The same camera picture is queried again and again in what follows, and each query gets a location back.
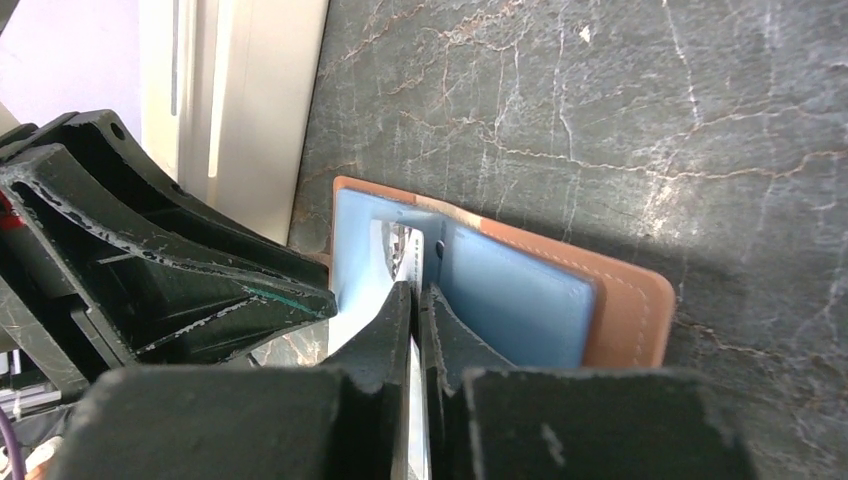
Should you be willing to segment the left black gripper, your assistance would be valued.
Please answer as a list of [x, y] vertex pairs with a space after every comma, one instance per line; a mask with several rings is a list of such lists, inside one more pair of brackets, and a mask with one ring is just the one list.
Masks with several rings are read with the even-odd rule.
[[67, 395], [126, 365], [224, 363], [337, 311], [326, 265], [189, 194], [112, 110], [7, 135], [1, 202], [18, 302], [1, 326]]

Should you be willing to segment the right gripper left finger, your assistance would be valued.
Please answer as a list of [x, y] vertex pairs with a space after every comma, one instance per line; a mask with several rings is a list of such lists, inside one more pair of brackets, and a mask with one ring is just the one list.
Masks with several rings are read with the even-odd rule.
[[323, 363], [158, 366], [100, 377], [53, 479], [403, 479], [412, 289]]

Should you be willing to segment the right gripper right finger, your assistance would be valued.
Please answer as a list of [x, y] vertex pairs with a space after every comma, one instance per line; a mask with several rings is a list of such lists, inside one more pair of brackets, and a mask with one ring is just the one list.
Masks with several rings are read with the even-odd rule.
[[441, 290], [419, 310], [435, 479], [752, 479], [736, 417], [695, 373], [519, 368]]

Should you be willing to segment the brown leather card holder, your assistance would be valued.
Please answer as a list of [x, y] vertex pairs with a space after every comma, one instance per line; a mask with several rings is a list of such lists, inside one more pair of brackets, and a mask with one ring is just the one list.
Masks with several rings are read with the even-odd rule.
[[365, 180], [333, 183], [330, 287], [340, 349], [391, 286], [437, 286], [463, 325], [519, 366], [647, 368], [665, 357], [675, 293], [657, 272], [448, 202]]

